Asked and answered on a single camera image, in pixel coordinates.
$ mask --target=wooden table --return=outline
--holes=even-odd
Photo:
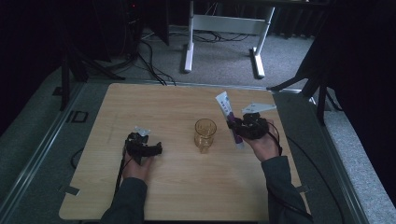
[[[215,97],[227,91],[235,116],[251,102],[273,104],[269,91],[213,87],[112,84],[66,194],[63,219],[100,219],[110,206],[125,138],[134,126],[151,129],[148,144],[163,143],[148,180],[146,220],[267,220],[267,191],[260,162],[248,144],[236,149]],[[301,185],[277,111],[273,119],[291,167],[292,183]],[[213,119],[218,130],[208,153],[193,142],[198,119]]]

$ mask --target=clear drinking glass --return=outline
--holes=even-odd
[[[195,123],[194,142],[201,153],[206,153],[212,146],[216,129],[216,124],[211,119],[200,119]]]

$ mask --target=gray carpet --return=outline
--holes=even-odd
[[[252,63],[248,57],[248,49],[254,47],[258,42],[257,36],[249,36],[238,42],[203,43],[195,41],[192,72],[189,74],[182,71],[185,55],[184,45],[187,43],[186,36],[171,36],[169,47],[155,36],[145,38],[145,40],[153,48],[153,64],[167,75],[172,76],[177,82],[249,86],[256,89],[274,86],[293,77],[313,41],[313,39],[300,37],[285,39],[282,36],[268,36],[262,52],[266,77],[257,79],[253,75]],[[147,46],[140,45],[139,51],[144,58],[149,59]],[[122,59],[118,58],[113,63],[120,61]],[[122,68],[116,73],[126,77],[124,82],[127,83],[146,82],[145,80],[157,83],[153,81],[154,77],[147,71],[139,68],[141,66],[143,64],[138,60],[128,70]],[[59,192],[58,188],[70,182],[74,173],[70,159],[75,152],[84,147],[106,93],[106,87],[111,82],[114,80],[103,75],[92,74],[92,78],[84,85],[81,95],[72,106],[74,111],[89,113],[87,122],[72,123],[69,121],[63,124],[8,223],[77,223],[59,218],[58,212],[64,194]],[[55,118],[62,114],[58,111],[60,97],[51,95],[53,89],[59,85],[60,70],[46,79],[39,91],[0,139],[2,155],[0,158],[2,178],[0,197],[2,201],[6,198],[23,165],[39,145],[40,139],[44,137],[46,130]],[[301,81],[290,88],[300,90],[303,85],[304,81]],[[325,148],[329,148],[329,146],[321,134],[325,128],[320,126],[315,118],[315,106],[309,103],[308,99],[293,91],[276,93],[275,99],[286,134],[306,151],[323,173],[341,206],[345,223],[354,223],[326,156]],[[318,172],[297,146],[292,142],[289,144],[302,182],[312,189],[306,194],[306,197],[314,220],[316,223],[341,223],[340,212]]]

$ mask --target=black cable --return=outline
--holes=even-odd
[[[74,159],[76,158],[76,156],[78,155],[78,153],[82,152],[84,150],[84,148],[80,149],[79,151],[75,152],[75,154],[73,154],[72,159],[70,160],[70,164],[72,165],[72,167],[76,170],[77,166],[74,164]]]
[[[143,58],[143,56],[139,53],[139,58],[143,61],[143,63],[146,65],[146,67],[148,68],[148,71],[163,85],[166,86],[166,82],[157,76],[157,74],[155,74],[154,71],[152,71],[152,69],[150,68],[150,65],[146,62],[146,60]]]
[[[158,80],[160,81],[161,84],[163,84],[163,86],[167,86],[166,82],[157,76],[157,74],[154,71],[154,68],[152,67],[152,55],[153,55],[153,50],[152,47],[149,43],[147,43],[146,41],[141,40],[141,42],[143,44],[145,44],[146,46],[148,46],[149,49],[149,58],[148,58],[148,62],[146,62],[146,60],[142,57],[142,55],[139,54],[140,59],[144,62],[144,64],[146,65],[146,67],[148,68],[148,70],[150,71],[150,73]]]
[[[303,150],[302,147],[300,147],[300,145],[298,145],[293,139],[291,139],[289,136],[286,135],[286,137],[295,145],[297,146],[297,148],[299,148],[304,155],[306,156],[306,158],[311,162],[311,164],[314,166],[314,168],[317,170],[318,174],[320,175],[321,179],[323,180],[323,183],[326,185],[327,189],[329,190],[330,194],[332,195],[332,198],[334,199],[335,205],[337,206],[339,212],[340,212],[340,216],[341,216],[341,221],[342,223],[345,223],[345,218],[344,218],[344,213],[343,210],[341,209],[340,203],[336,200],[334,193],[332,192],[332,189],[330,188],[329,184],[327,183],[327,181],[325,180],[323,174],[321,173],[321,171],[319,170],[319,168],[315,165],[315,163],[312,161],[312,159],[308,156],[308,154],[306,154],[306,152]]]
[[[149,43],[147,43],[146,41],[143,41],[143,40],[141,40],[141,42],[142,42],[143,44],[147,45],[148,48],[149,48],[149,61],[148,61],[148,62],[146,62],[146,60],[143,58],[143,56],[139,54],[140,59],[143,61],[143,63],[144,63],[144,64],[146,65],[146,67],[148,68],[148,69],[146,69],[146,70],[149,71],[155,78],[157,78],[157,80],[159,80],[164,86],[167,86],[167,83],[166,83],[166,81],[164,81],[164,80],[163,80],[162,78],[160,78],[159,76],[168,77],[168,78],[174,83],[174,85],[176,86],[176,82],[175,82],[175,80],[174,80],[171,76],[165,74],[165,72],[161,71],[160,69],[156,68],[156,67],[153,65],[153,63],[152,63],[153,50],[152,50],[151,45],[150,45]]]
[[[332,104],[332,106],[336,109],[336,110],[338,110],[338,111],[344,111],[335,101],[334,101],[334,99],[332,98],[332,96],[326,91],[326,95],[327,95],[327,97],[329,98],[329,100],[330,100],[330,103]]]

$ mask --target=hand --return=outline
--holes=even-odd
[[[125,163],[126,166],[122,171],[122,178],[134,177],[141,179],[146,182],[149,176],[149,167],[154,160],[154,157],[148,157],[143,165],[137,164],[135,160],[131,160],[131,156],[125,153]]]
[[[268,119],[267,122],[274,124],[274,121]],[[273,125],[269,124],[269,132],[274,135],[276,139],[279,138],[279,134],[275,131]],[[279,149],[277,148],[275,139],[273,139],[269,134],[266,134],[260,139],[250,140],[247,138],[243,138],[245,142],[247,142],[254,151],[257,159],[259,161],[266,161],[273,157],[279,156]]]

